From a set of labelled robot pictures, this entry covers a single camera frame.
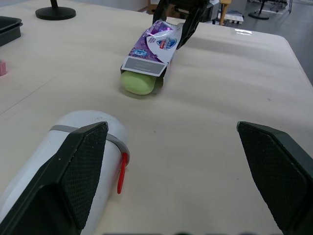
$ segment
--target black lamp base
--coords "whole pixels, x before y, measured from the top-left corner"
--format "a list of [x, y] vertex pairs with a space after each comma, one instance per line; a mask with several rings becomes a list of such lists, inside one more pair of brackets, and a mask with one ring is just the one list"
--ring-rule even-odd
[[47, 20], [47, 21], [61, 21], [71, 19], [76, 16], [76, 11], [72, 8], [68, 7], [45, 7], [38, 9], [36, 12], [36, 16], [39, 19]]
[[268, 20], [269, 17], [268, 16], [265, 16], [263, 15], [262, 13], [259, 13], [259, 12], [251, 12], [248, 14], [250, 17], [252, 18], [255, 18], [255, 19], [258, 19], [258, 20]]

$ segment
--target table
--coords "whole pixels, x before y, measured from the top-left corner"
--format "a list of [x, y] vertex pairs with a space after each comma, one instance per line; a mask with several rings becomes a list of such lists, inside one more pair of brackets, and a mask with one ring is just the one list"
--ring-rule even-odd
[[286, 131], [313, 156], [313, 88], [284, 38], [200, 23], [162, 93], [138, 97], [120, 87], [120, 66], [152, 16], [62, 0], [75, 18], [37, 19], [48, 4], [0, 8], [24, 23], [0, 48], [9, 71], [0, 78], [0, 193], [57, 119], [99, 110], [126, 126], [132, 159], [96, 235], [279, 234], [236, 124]]

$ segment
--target gray band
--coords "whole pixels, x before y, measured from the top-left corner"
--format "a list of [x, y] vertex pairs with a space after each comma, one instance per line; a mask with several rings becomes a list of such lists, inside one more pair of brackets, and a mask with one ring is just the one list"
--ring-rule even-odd
[[[65, 126], [65, 125], [54, 125], [51, 127], [50, 131], [63, 131], [63, 132], [68, 132], [71, 133], [73, 131], [78, 130], [79, 128], [77, 127], [72, 127], [72, 126]], [[119, 151], [121, 153], [127, 153], [127, 164], [129, 163], [130, 160], [130, 153], [128, 150], [128, 147], [126, 144], [124, 144], [123, 141], [120, 141], [118, 138], [111, 134], [107, 134], [107, 140], [110, 141], [111, 143], [115, 144], [116, 147], [118, 147]]]

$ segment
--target pink object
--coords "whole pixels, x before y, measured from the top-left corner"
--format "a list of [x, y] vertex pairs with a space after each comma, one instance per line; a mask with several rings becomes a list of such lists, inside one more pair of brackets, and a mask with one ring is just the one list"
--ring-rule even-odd
[[0, 76], [5, 74], [6, 74], [5, 62], [3, 60], [0, 60]]

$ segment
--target black tray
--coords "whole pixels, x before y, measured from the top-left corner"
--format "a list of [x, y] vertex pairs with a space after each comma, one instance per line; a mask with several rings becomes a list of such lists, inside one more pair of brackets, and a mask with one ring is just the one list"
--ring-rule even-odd
[[0, 16], [0, 47], [21, 36], [22, 20]]

